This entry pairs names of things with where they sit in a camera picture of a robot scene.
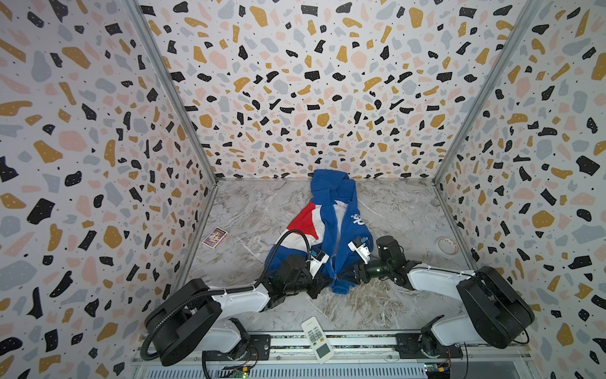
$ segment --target terrazzo wallpaper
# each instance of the terrazzo wallpaper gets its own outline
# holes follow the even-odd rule
[[[120,2],[0,12],[0,377],[127,378],[206,179]]]
[[[531,304],[549,379],[606,375],[605,7],[544,2],[439,183],[478,264]]]
[[[141,0],[218,177],[431,177],[524,0]]]

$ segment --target metal corner post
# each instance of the metal corner post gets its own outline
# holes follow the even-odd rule
[[[518,19],[516,20],[513,31],[511,32],[511,34],[509,34],[507,43],[505,44],[501,55],[499,55],[499,58],[494,64],[494,67],[490,70],[488,78],[486,78],[484,85],[482,85],[482,88],[478,93],[478,97],[471,106],[471,109],[467,113],[467,116],[463,120],[461,128],[454,136],[454,140],[450,144],[450,147],[446,152],[446,156],[440,163],[440,167],[438,167],[436,175],[433,177],[433,182],[435,184],[440,183],[444,178],[446,172],[448,171],[448,167],[456,156],[456,152],[459,150],[463,141],[465,140],[465,137],[473,127],[476,118],[482,111],[482,108],[484,107],[486,100],[488,100],[488,98],[490,97],[490,94],[492,93],[494,87],[496,87],[496,84],[501,78],[501,75],[505,72],[507,64],[511,60],[511,57],[513,56],[514,52],[518,49],[518,45],[522,41],[522,38],[526,34],[526,31],[534,20],[534,16],[536,16],[536,14],[538,13],[541,4],[542,0],[528,0],[526,4],[524,4],[524,6],[522,7],[522,11],[518,16]]]
[[[181,97],[173,85],[173,80],[170,77],[170,73],[162,61],[162,53],[160,52],[160,49],[158,49],[158,45],[156,45],[152,32],[147,27],[147,23],[145,21],[145,17],[143,16],[143,12],[141,12],[139,2],[137,0],[122,0],[122,3],[126,7],[126,12],[128,13],[130,20],[133,22],[137,35],[141,39],[141,45],[147,52],[151,64],[158,74],[158,79],[167,93],[168,99],[175,106],[175,112],[177,113],[179,122],[181,125],[183,125],[187,138],[191,142],[192,149],[198,157],[206,176],[209,178],[211,186],[215,187],[217,185],[217,177],[210,167],[210,163],[206,158],[204,149],[202,148],[196,131],[193,130],[191,120],[185,111],[183,103],[181,102]]]

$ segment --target white remote control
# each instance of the white remote control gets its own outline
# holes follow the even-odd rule
[[[324,363],[333,357],[335,352],[330,346],[330,343],[328,343],[328,338],[326,338],[326,334],[322,331],[322,328],[315,317],[302,323],[301,327],[309,340],[309,345],[311,346],[313,353],[316,354],[318,363]]]

